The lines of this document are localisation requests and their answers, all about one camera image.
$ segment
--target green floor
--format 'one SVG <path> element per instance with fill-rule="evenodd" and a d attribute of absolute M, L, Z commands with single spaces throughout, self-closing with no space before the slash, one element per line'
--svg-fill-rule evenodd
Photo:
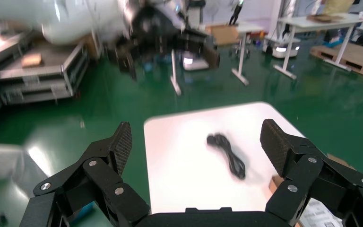
<path fill-rule="evenodd" d="M 140 72 L 138 82 L 121 75 L 115 66 L 102 61 L 92 66 L 81 84 L 81 98 L 30 104 L 2 109 L 0 143 L 24 145 L 40 152 L 43 169 L 56 173 L 73 164 L 92 141 L 113 134 L 121 121 L 133 130 L 133 151 L 123 179 L 149 201 L 144 121 L 152 116 L 224 105 L 265 101 L 273 105 L 324 153 L 338 156 L 363 172 L 363 76 L 334 68 L 307 56 L 291 61 L 296 81 L 278 73 L 272 65 L 282 61 L 258 50 L 244 65 L 250 84 L 230 73 L 238 62 L 221 50 L 218 70 L 185 73 L 179 71 L 182 96 L 170 84 L 169 67 L 157 67 L 154 74 Z M 0 209 L 18 226 L 26 203 L 0 182 Z M 7 205 L 17 206 L 10 210 Z M 109 226 L 99 212 L 79 226 Z"/>

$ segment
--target power cord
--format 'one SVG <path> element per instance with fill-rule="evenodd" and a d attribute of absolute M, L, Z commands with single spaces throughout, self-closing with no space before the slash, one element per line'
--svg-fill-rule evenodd
<path fill-rule="evenodd" d="M 229 159 L 229 169 L 233 175 L 237 176 L 239 179 L 245 178 L 245 165 L 244 163 L 232 152 L 232 147 L 227 138 L 217 133 L 215 135 L 208 135 L 207 144 L 215 147 L 221 147 Z"/>

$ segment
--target white table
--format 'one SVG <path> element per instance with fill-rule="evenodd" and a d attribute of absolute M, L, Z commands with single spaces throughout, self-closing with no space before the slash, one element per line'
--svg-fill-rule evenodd
<path fill-rule="evenodd" d="M 232 69 L 232 73 L 244 84 L 248 85 L 248 80 L 242 75 L 243 69 L 243 61 L 244 61 L 244 53 L 245 53 L 245 45 L 247 42 L 247 33 L 249 33 L 248 37 L 250 37 L 250 33 L 254 32 L 261 32 L 264 30 L 263 27 L 249 23 L 249 22 L 239 22 L 237 26 L 237 32 L 239 33 L 239 37 L 242 38 L 241 40 L 241 49 L 240 49 L 240 62 L 239 62 L 239 70 Z"/>
<path fill-rule="evenodd" d="M 284 18 L 279 19 L 279 21 L 278 21 L 279 23 L 291 25 L 291 31 L 290 31 L 290 40 L 289 40 L 289 44 L 287 47 L 286 57 L 285 57 L 285 61 L 283 63 L 283 67 L 274 65 L 274 68 L 292 79 L 297 78 L 294 74 L 287 71 L 287 65 L 289 63 L 290 51 L 292 49 L 293 38 L 294 38 L 295 33 L 348 27 L 349 28 L 348 32 L 342 43 L 339 54 L 337 55 L 336 61 L 332 61 L 332 60 L 324 60 L 324 61 L 350 71 L 351 69 L 349 67 L 340 64 L 340 60 L 342 59 L 343 53 L 346 49 L 350 35 L 353 32 L 354 26 L 357 23 L 363 22 L 363 19 L 360 19 L 359 16 L 356 14 L 348 14 L 348 13 L 338 13 L 338 14 L 334 14 L 334 16 L 341 16 L 341 17 L 343 17 L 343 19 L 336 20 L 335 22 L 332 22 L 332 23 L 314 22 L 314 21 L 308 20 L 306 17 L 290 17 L 290 18 L 284 17 Z"/>
<path fill-rule="evenodd" d="M 259 141 L 262 122 L 269 118 L 286 133 L 303 136 L 263 102 L 148 119 L 144 136 L 151 212 L 264 211 L 271 176 L 277 174 Z M 230 173 L 224 152 L 207 146 L 207 135 L 215 132 L 229 139 L 245 163 L 245 180 Z"/>

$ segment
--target cardboard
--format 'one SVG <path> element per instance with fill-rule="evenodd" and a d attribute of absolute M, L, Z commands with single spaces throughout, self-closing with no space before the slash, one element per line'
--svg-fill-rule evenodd
<path fill-rule="evenodd" d="M 351 169 L 355 170 L 355 169 L 354 169 L 354 167 L 352 167 L 351 165 L 349 165 L 346 161 L 341 160 L 341 159 L 339 159 L 339 158 L 338 158 L 338 157 L 336 157 L 336 156 L 333 156 L 333 155 L 331 155 L 331 154 L 328 154 L 328 158 L 329 158 L 330 160 L 332 160 L 332 161 L 335 161 L 335 162 L 337 162 L 337 163 L 340 163 L 340 164 L 342 164 L 342 165 L 344 165 L 344 166 L 347 166 L 347 167 L 349 167 L 349 168 L 351 168 Z"/>
<path fill-rule="evenodd" d="M 236 44 L 240 41 L 236 26 L 214 25 L 207 26 L 205 30 L 215 37 L 217 45 Z"/>
<path fill-rule="evenodd" d="M 308 15 L 307 20 L 321 22 L 321 23 L 331 23 L 336 22 L 338 20 L 344 19 L 341 16 L 331 16 L 326 14 L 319 14 L 319 15 Z"/>
<path fill-rule="evenodd" d="M 23 68 L 39 66 L 43 62 L 40 53 L 27 54 L 21 59 L 21 66 Z"/>
<path fill-rule="evenodd" d="M 99 50 L 97 50 L 95 47 L 92 34 L 84 36 L 83 38 L 79 39 L 77 43 L 79 43 L 80 41 L 84 41 L 84 43 L 86 44 L 88 54 L 91 59 L 98 60 L 100 58 L 100 54 L 98 53 Z"/>

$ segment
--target gray cart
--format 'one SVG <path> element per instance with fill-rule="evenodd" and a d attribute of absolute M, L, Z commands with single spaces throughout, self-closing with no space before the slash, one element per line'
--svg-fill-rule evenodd
<path fill-rule="evenodd" d="M 22 68 L 22 58 L 18 58 L 0 69 L 0 95 L 4 104 L 57 101 L 77 93 L 89 63 L 84 43 L 38 44 L 23 54 L 33 53 L 41 54 L 41 66 Z"/>

